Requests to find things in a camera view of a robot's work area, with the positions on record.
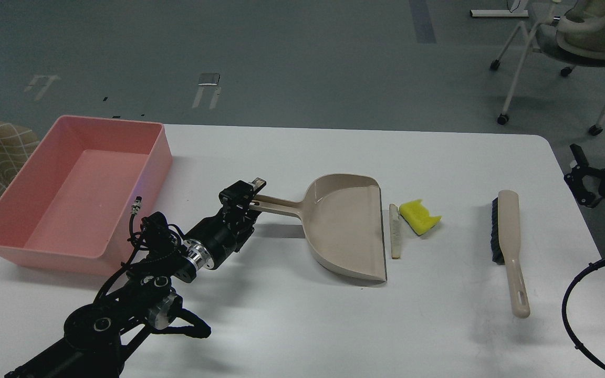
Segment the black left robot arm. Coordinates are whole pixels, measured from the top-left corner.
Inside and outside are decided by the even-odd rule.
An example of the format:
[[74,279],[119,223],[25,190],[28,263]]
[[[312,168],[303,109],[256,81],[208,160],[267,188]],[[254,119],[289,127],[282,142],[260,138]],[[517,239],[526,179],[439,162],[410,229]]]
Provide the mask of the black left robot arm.
[[173,280],[191,283],[200,270],[214,270],[240,251],[260,214],[251,203],[265,186],[265,180],[256,178],[223,189],[216,215],[186,234],[161,212],[142,218],[140,228],[134,229],[141,206],[137,197],[128,223],[130,258],[90,304],[68,316],[60,340],[7,376],[118,377],[149,335],[208,338],[211,326],[183,306]]

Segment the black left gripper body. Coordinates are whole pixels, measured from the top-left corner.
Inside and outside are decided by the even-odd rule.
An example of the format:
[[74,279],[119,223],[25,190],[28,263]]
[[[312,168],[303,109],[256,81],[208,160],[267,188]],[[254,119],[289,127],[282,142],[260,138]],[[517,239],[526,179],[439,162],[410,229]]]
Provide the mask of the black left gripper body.
[[186,240],[199,243],[211,257],[206,268],[216,270],[233,252],[238,252],[252,236],[255,212],[220,210],[198,222],[185,234]]

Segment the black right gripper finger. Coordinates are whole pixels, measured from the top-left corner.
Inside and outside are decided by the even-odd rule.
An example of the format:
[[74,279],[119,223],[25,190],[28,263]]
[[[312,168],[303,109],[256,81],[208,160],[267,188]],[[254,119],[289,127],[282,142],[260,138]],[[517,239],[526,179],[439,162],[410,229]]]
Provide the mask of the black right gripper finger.
[[564,175],[564,181],[579,205],[595,208],[602,199],[598,192],[592,192],[587,189],[584,179],[585,177],[604,179],[605,171],[591,167],[583,149],[578,144],[570,144],[569,148],[573,154],[575,164],[571,168],[571,172]]

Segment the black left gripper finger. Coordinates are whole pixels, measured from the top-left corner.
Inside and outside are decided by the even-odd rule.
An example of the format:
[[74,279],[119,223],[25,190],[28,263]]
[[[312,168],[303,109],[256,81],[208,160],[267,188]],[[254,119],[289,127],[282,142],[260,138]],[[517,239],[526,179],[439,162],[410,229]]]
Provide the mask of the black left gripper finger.
[[255,196],[267,185],[266,180],[255,178],[250,182],[237,181],[220,191],[221,215],[246,216]]

